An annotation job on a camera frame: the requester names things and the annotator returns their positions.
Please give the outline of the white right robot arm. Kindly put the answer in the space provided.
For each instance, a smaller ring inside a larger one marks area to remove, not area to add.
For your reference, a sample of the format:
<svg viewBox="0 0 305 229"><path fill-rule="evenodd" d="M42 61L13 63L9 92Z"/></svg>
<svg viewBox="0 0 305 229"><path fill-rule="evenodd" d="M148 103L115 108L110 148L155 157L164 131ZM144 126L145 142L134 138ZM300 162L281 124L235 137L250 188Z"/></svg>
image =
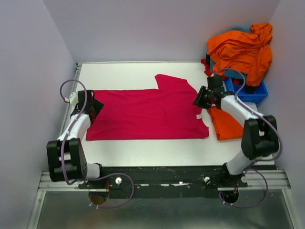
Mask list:
<svg viewBox="0 0 305 229"><path fill-rule="evenodd" d="M193 104L206 110L216 107L243 125L240 152L223 165L223 172L219 175L220 183L230 187L236 182L236 175L264 157L278 152L280 139L277 123L272 115L264 116L256 112L242 102L237 94L226 91L221 76L211 76L207 78L207 83L207 87L200 88Z"/></svg>

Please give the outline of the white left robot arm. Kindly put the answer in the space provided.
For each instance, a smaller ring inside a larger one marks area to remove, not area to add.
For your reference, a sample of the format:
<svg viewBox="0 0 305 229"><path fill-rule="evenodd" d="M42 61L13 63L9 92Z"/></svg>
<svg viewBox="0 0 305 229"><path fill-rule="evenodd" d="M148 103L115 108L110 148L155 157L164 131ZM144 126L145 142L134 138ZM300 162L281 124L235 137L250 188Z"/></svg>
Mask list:
<svg viewBox="0 0 305 229"><path fill-rule="evenodd" d="M94 188L102 188L106 181L101 174L102 166L86 161L81 140L102 110L103 103L95 99L93 90L72 93L70 100L74 105L70 123L57 140L46 145L51 181L89 179Z"/></svg>

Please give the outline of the magenta t-shirt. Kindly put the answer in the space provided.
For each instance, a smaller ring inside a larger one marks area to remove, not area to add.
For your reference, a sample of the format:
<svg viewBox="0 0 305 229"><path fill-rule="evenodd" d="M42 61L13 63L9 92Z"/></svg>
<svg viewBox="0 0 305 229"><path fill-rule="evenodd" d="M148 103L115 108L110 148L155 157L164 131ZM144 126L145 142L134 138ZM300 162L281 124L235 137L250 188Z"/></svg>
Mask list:
<svg viewBox="0 0 305 229"><path fill-rule="evenodd" d="M197 116L196 90L186 79L158 74L156 89L96 90L104 107L87 141L204 139L209 128Z"/></svg>

